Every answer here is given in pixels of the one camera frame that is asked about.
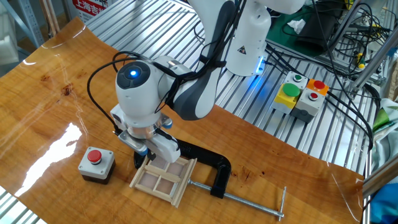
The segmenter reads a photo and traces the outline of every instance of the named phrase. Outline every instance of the orange button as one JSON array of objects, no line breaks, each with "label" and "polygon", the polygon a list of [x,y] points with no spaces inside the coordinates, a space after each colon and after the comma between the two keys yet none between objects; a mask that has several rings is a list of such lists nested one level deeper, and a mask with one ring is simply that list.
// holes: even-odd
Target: orange button
[{"label": "orange button", "polygon": [[328,94],[329,87],[325,85],[322,81],[310,79],[310,81],[307,84],[307,88],[310,90],[313,90],[319,94],[322,94],[323,96],[326,96]]}]

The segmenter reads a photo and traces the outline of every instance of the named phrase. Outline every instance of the red button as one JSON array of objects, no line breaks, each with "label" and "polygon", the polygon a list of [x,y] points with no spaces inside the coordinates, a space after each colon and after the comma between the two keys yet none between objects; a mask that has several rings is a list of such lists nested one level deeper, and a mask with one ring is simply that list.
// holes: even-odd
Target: red button
[{"label": "red button", "polygon": [[99,162],[102,158],[102,154],[101,152],[99,152],[98,150],[92,150],[91,152],[88,153],[87,155],[87,159],[92,162],[92,163],[96,163]]},{"label": "red button", "polygon": [[311,93],[310,94],[310,100],[315,101],[317,99],[318,99],[318,94],[316,94],[316,93]]},{"label": "red button", "polygon": [[315,81],[313,85],[319,90],[323,90],[325,88],[325,84],[322,81]]}]

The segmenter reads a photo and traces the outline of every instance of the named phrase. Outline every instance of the metal pole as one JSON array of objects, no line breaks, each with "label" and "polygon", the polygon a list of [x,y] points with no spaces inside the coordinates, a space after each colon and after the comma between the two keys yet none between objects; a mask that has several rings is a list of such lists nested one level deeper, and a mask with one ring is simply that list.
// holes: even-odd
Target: metal pole
[{"label": "metal pole", "polygon": [[28,36],[29,40],[38,48],[44,43],[43,36],[40,32],[40,28],[37,25],[36,17],[33,15],[33,10],[30,6],[29,0],[24,0],[24,3],[18,1],[21,6],[22,12],[24,13],[25,19],[28,22],[28,25],[31,29],[29,29],[24,21],[18,16],[17,12],[11,7],[7,0],[0,0],[2,5],[6,8],[8,13],[14,18],[14,20],[18,23],[21,29],[25,32],[26,36]]},{"label": "metal pole", "polygon": [[363,198],[367,198],[398,176],[398,155],[387,161],[363,182]]},{"label": "metal pole", "polygon": [[381,62],[385,59],[388,51],[398,45],[398,27],[395,28],[380,50],[374,55],[373,59],[369,64],[366,65],[365,69],[361,72],[360,76],[353,83],[353,91],[359,91],[370,79],[373,73],[380,66]]},{"label": "metal pole", "polygon": [[360,7],[357,7],[357,5],[359,3],[361,3],[361,0],[356,0],[353,3],[353,5],[351,6],[351,9],[348,11],[346,17],[343,19],[343,22],[340,24],[340,26],[336,32],[336,35],[334,35],[332,40],[330,41],[330,45],[328,46],[330,50],[335,49],[335,47],[337,46],[340,39],[346,33],[346,29],[353,22],[355,16],[357,15],[357,13],[360,9]]},{"label": "metal pole", "polygon": [[63,6],[63,11],[65,12],[65,15],[67,17],[67,22],[71,21],[71,15],[70,15],[70,10],[68,6],[68,1],[67,0],[61,0],[62,6]]},{"label": "metal pole", "polygon": [[280,212],[282,212],[284,209],[285,195],[286,195],[286,187],[284,188],[284,193],[282,194],[282,202],[280,203]]},{"label": "metal pole", "polygon": [[[201,189],[204,189],[204,190],[207,190],[207,191],[211,191],[211,187],[210,186],[207,186],[205,184],[201,184],[201,183],[198,183],[198,182],[194,182],[192,180],[188,180],[188,184],[192,184],[192,185],[195,185],[195,186],[197,186],[197,187],[199,187]],[[230,198],[232,200],[235,200],[237,202],[241,202],[241,203],[243,203],[245,205],[249,205],[251,207],[254,207],[254,208],[256,208],[258,210],[261,210],[263,212],[266,212],[266,213],[268,213],[270,215],[275,215],[275,216],[280,217],[280,218],[284,217],[284,214],[282,212],[278,212],[278,211],[275,211],[273,209],[270,209],[270,208],[264,207],[262,205],[256,204],[254,202],[250,202],[250,201],[248,201],[246,199],[237,197],[235,195],[231,195],[229,193],[224,193],[224,196],[227,197],[227,198]]]}]

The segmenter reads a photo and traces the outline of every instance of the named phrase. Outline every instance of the wood grain surface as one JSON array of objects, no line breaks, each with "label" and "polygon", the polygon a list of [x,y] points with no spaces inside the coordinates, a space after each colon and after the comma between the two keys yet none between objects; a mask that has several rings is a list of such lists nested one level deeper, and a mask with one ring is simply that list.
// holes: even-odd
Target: wood grain surface
[{"label": "wood grain surface", "polygon": [[[119,142],[86,92],[88,77],[116,52],[75,19],[0,79],[0,185],[47,223],[277,223],[192,185],[178,209],[129,187],[136,173],[133,151]],[[118,103],[115,76],[108,67],[92,82],[106,111]],[[194,122],[168,108],[163,112],[174,121],[170,134],[231,161],[228,193],[277,210],[287,186],[281,223],[360,221],[361,175],[302,153],[217,106]],[[114,152],[108,185],[80,175],[88,146]],[[214,177],[215,170],[199,163],[192,174],[207,185]]]}]

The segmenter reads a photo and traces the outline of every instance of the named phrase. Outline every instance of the metal grating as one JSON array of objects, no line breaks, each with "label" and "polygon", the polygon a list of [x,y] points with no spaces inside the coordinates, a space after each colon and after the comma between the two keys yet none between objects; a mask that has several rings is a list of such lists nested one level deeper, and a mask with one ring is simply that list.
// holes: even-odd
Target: metal grating
[{"label": "metal grating", "polygon": [[0,224],[45,224],[45,222],[0,187]]},{"label": "metal grating", "polygon": [[[150,58],[169,55],[195,69],[203,46],[192,31],[198,21],[195,11],[181,2],[129,0],[113,4],[87,26],[115,49],[132,50]],[[201,24],[197,32],[204,36]],[[335,77],[324,68],[295,58],[285,59],[306,76],[339,88]],[[273,65],[268,65],[262,75],[251,77],[223,70],[216,104],[311,156],[362,173],[367,154],[363,150],[367,150],[368,139],[333,106],[325,103],[308,124],[270,108],[283,79],[284,74]],[[340,91],[335,94],[344,98]],[[362,91],[354,102],[372,123],[375,106],[369,96]]]}]

